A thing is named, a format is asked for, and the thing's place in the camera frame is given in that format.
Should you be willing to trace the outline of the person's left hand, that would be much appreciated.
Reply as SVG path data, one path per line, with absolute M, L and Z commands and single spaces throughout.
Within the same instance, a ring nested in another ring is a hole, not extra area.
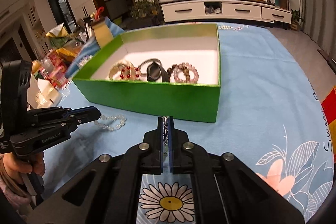
M 6 173 L 18 184 L 24 184 L 21 174 L 36 173 L 43 176 L 46 171 L 44 152 L 32 156 L 30 163 L 19 160 L 13 153 L 2 155 L 3 165 Z

